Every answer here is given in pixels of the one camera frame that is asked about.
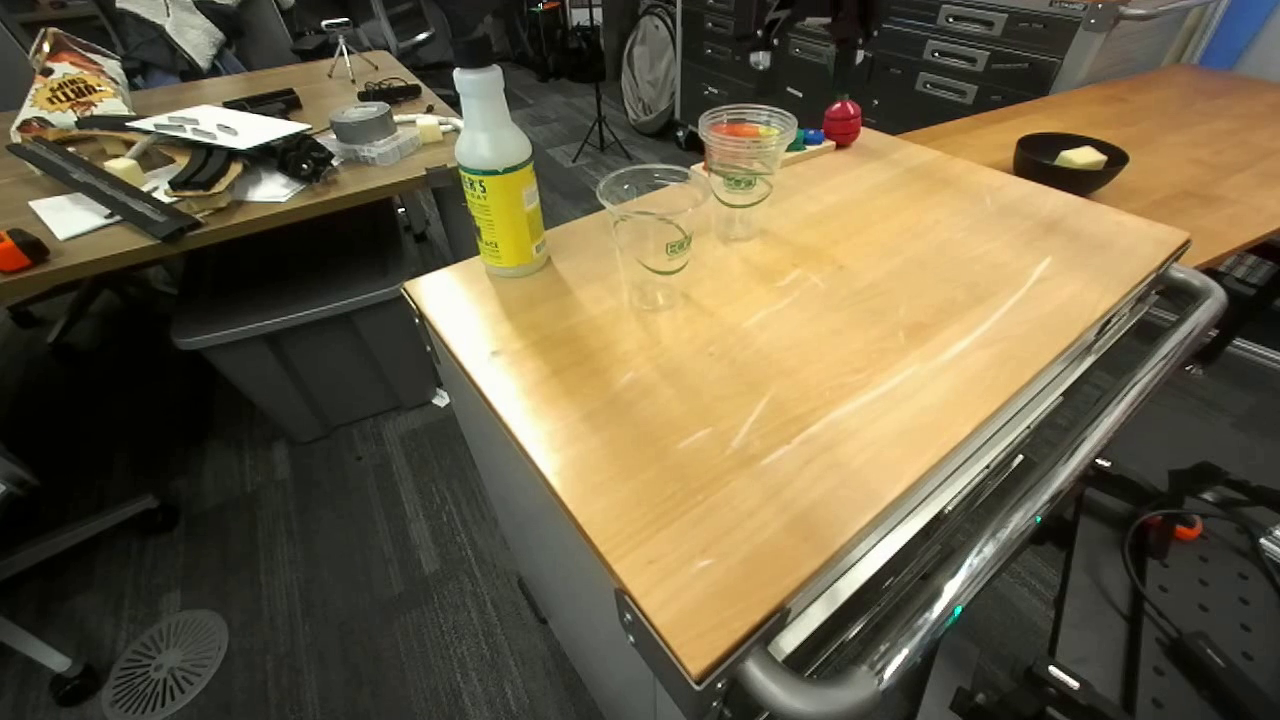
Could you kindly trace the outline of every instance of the bowl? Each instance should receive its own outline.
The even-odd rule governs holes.
[[[1066,166],[1060,151],[1073,146],[1097,146],[1104,155],[1099,166]],[[1021,137],[1013,146],[1013,175],[1060,186],[1060,191],[1099,191],[1104,185],[1111,185],[1128,162],[1128,151],[1122,145],[1108,145],[1099,137],[1078,137],[1078,132],[1031,132]]]
[[[797,126],[797,117],[772,103],[718,103],[698,121],[707,171],[736,175],[772,175]]]

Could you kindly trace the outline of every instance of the black bowl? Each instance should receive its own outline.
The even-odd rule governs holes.
[[[1104,166],[1060,166],[1058,151],[1081,146],[1081,145],[1092,145],[1097,151],[1104,151],[1108,162]],[[1128,162],[1128,151],[1122,145],[1108,145],[1097,137],[1078,137],[1078,132],[1031,132],[1031,137],[1021,137],[1013,146],[1013,175],[1029,175],[1037,185],[1066,186],[1078,196],[1099,191],[1104,185],[1111,185],[1122,175],[1124,162]]]

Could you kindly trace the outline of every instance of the yellow bottle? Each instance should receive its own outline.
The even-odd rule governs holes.
[[[531,145],[508,110],[504,70],[493,64],[490,36],[462,45],[451,83],[465,103],[455,162],[476,219],[480,259],[490,274],[530,274],[547,263],[544,204]]]

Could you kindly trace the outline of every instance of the papers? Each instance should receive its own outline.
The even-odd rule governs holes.
[[[295,123],[295,121],[238,110],[219,103],[194,103],[194,107],[127,121],[127,126],[194,141],[194,145],[217,145],[232,151],[247,151],[279,137],[310,132],[310,123]]]
[[[74,237],[85,237],[85,231],[96,231],[96,228],[115,225],[115,211],[110,211],[103,204],[96,204],[96,200],[85,196],[85,191],[37,196],[37,200],[33,200],[33,211],[46,219],[46,228],[47,228],[56,241],[74,241]]]

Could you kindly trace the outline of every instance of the wooden tabletop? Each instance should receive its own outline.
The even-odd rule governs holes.
[[[691,679],[1184,248],[882,132],[788,162],[760,225],[699,228],[673,311],[630,305],[605,215],[538,274],[407,283]]]
[[[1194,231],[1189,263],[1224,259],[1280,228],[1280,83],[1162,67],[908,132],[908,141],[1013,166],[1026,132],[1085,132],[1128,146],[1092,200]]]
[[[361,58],[358,58],[361,83],[378,81],[378,76],[412,81],[412,70],[398,57],[387,57],[387,50],[368,50],[368,57],[378,58],[378,70],[361,67]],[[149,110],[169,110],[169,107],[190,107],[190,103],[219,103],[219,100],[238,100],[238,96],[295,87],[305,107],[292,110],[292,121],[305,121],[318,132],[325,132],[327,117],[358,103],[358,93],[361,93],[361,83],[353,83],[349,76],[327,81],[327,67],[331,67],[331,58],[312,58],[312,64],[290,64],[290,67],[264,67],[264,70],[242,70],[242,76],[217,76],[217,81],[131,93],[131,107],[142,117],[149,117]],[[437,93],[426,93],[421,103],[404,103],[398,110],[415,110],[426,103],[431,103],[431,110],[451,110]],[[0,274],[0,307],[33,299],[33,297],[60,287],[60,283],[74,283],[74,279],[94,279],[103,272],[181,255],[194,248],[242,241],[242,237],[264,231],[264,228],[327,215],[327,211],[358,209],[368,200],[383,200],[383,196],[398,196],[398,191],[421,185],[427,166],[443,166],[443,162],[451,162],[451,145],[427,145],[402,162],[346,162],[331,180],[305,186],[290,204],[232,204],[176,244],[159,244],[131,225],[113,225],[94,237],[60,244],[41,225],[41,215],[30,209],[30,200],[60,196],[69,186],[37,175],[16,155],[0,151],[0,225],[30,228],[41,241],[47,241],[47,248],[53,248],[47,263],[22,272],[22,274]]]

